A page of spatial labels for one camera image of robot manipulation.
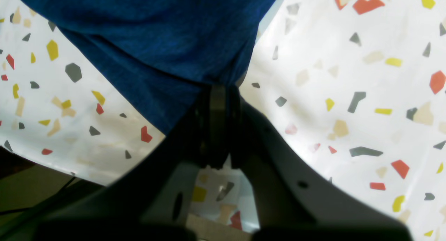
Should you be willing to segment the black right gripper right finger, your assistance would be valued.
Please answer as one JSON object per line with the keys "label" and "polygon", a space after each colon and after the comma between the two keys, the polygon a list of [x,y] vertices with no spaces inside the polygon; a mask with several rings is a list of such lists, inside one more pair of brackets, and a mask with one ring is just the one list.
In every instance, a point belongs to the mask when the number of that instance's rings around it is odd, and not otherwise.
{"label": "black right gripper right finger", "polygon": [[238,88],[228,89],[231,162],[249,180],[253,241],[411,241],[406,225],[342,191],[286,143]]}

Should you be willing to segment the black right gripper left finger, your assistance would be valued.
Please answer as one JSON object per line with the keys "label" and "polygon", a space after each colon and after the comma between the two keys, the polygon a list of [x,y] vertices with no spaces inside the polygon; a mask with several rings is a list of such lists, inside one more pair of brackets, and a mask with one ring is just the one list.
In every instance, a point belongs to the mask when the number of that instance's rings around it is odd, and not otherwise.
{"label": "black right gripper left finger", "polygon": [[2,241],[195,241],[185,227],[201,168],[227,158],[227,89],[207,88],[164,141],[112,184],[80,182],[1,229]]}

